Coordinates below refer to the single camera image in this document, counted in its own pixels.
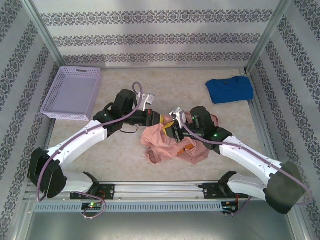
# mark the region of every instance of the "lavender plastic basket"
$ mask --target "lavender plastic basket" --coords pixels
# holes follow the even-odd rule
[[[100,68],[60,67],[40,112],[52,119],[89,121],[101,81]]]

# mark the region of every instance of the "purple basket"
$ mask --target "purple basket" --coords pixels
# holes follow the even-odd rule
[[[51,119],[89,121],[101,81],[100,68],[60,67],[40,112]]]

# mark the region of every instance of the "pink cloth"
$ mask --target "pink cloth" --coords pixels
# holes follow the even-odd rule
[[[189,112],[186,112],[185,116],[189,123],[192,122]],[[147,127],[141,136],[141,144],[147,147],[145,156],[150,162],[158,164],[177,157],[196,164],[207,159],[209,150],[202,142],[185,137],[182,142],[176,143],[175,139],[166,136],[162,128],[173,120],[169,115],[163,117],[164,123]],[[218,118],[214,115],[211,115],[211,118],[214,124],[218,126]]]

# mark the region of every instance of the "blue t-shirt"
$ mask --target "blue t-shirt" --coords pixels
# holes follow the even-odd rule
[[[205,85],[214,104],[231,103],[254,98],[254,90],[249,78],[246,76],[212,79]]]

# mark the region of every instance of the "pink cable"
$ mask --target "pink cable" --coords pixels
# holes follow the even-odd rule
[[[180,121],[182,122],[183,127],[185,128],[185,130],[191,134],[193,137],[195,137],[196,139],[200,140],[201,142],[207,143],[207,144],[215,144],[215,145],[227,145],[227,146],[232,146],[235,148],[239,148],[239,149],[243,149],[244,151],[246,151],[247,153],[251,154],[252,156],[256,157],[257,159],[261,160],[262,162],[264,162],[265,164],[267,164],[268,166],[274,168],[275,170],[277,170],[278,172],[284,174],[285,176],[287,176],[288,178],[290,178],[291,180],[293,180],[294,182],[296,182],[299,186],[301,186],[302,188],[304,188],[304,190],[306,190],[306,192],[309,194],[309,200],[306,202],[302,202],[302,203],[296,203],[296,206],[304,206],[304,205],[309,205],[313,202],[313,195],[311,190],[302,182],[300,182],[298,179],[296,179],[294,176],[291,176],[289,173],[283,171],[281,168],[273,165],[271,162],[265,160],[263,157],[259,156],[258,154],[254,153],[253,151],[249,150],[246,147],[243,147],[241,145],[238,144],[234,144],[234,143],[229,143],[229,142],[222,142],[222,141],[209,141],[206,139],[203,139],[202,137],[197,136],[196,134],[194,134],[184,123],[183,119],[182,119],[182,114],[180,114]]]
[[[80,132],[79,134],[77,134],[76,136],[74,136],[73,138],[71,138],[69,141],[67,141],[65,144],[63,144],[57,151],[55,151],[54,154],[52,154],[52,156],[49,157],[49,159],[46,161],[46,163],[44,164],[44,166],[43,166],[43,168],[42,168],[42,170],[41,170],[41,172],[40,172],[39,179],[38,179],[38,182],[37,182],[37,185],[36,185],[35,197],[36,197],[36,200],[37,200],[38,202],[42,202],[42,201],[45,199],[45,197],[46,197],[46,195],[43,195],[42,198],[40,198],[40,196],[39,196],[39,195],[40,195],[40,186],[41,186],[42,178],[44,177],[45,171],[46,171],[48,165],[50,164],[50,162],[51,162],[58,154],[60,154],[60,152],[61,152],[66,146],[68,146],[70,143],[72,143],[74,140],[76,140],[76,139],[79,138],[80,136],[82,136],[82,135],[84,135],[84,134],[87,134],[87,133],[89,133],[89,132],[91,132],[91,131],[93,131],[93,130],[95,130],[95,129],[97,129],[97,128],[100,128],[100,127],[103,127],[103,126],[107,126],[107,125],[110,125],[110,124],[115,124],[115,123],[121,122],[121,121],[123,121],[123,120],[131,117],[131,116],[139,109],[139,107],[140,107],[140,105],[141,105],[141,102],[142,102],[142,95],[143,95],[144,93],[143,93],[143,88],[142,88],[142,85],[140,84],[140,82],[135,81],[135,82],[133,83],[133,85],[132,85],[132,89],[133,89],[133,91],[134,91],[135,94],[138,94],[137,91],[136,91],[136,89],[135,89],[135,85],[138,85],[138,86],[139,86],[139,88],[140,88],[140,93],[141,93],[140,96],[141,96],[141,97],[140,97],[140,99],[139,99],[139,102],[138,102],[137,106],[135,107],[135,109],[134,109],[132,112],[130,112],[128,115],[123,116],[123,117],[121,117],[121,118],[119,118],[119,119],[116,119],[116,120],[113,120],[113,121],[108,121],[108,122],[106,122],[106,123],[99,124],[99,125],[97,125],[97,126],[94,126],[94,127],[92,127],[92,128],[89,128],[88,130],[85,130],[85,131]],[[95,199],[99,199],[99,200],[102,201],[102,204],[103,204],[104,206],[107,206],[107,205],[106,205],[106,202],[105,202],[102,198],[99,198],[99,197],[97,197],[97,196],[90,195],[90,194],[87,194],[87,193],[84,193],[84,192],[77,192],[77,194],[84,195],[84,196],[91,197],[91,198],[95,198]],[[97,215],[91,217],[91,219],[93,219],[93,218],[95,218],[96,216],[99,216],[100,214],[102,214],[104,210],[105,210],[105,209],[103,209],[103,210],[102,210],[101,212],[99,212]]]

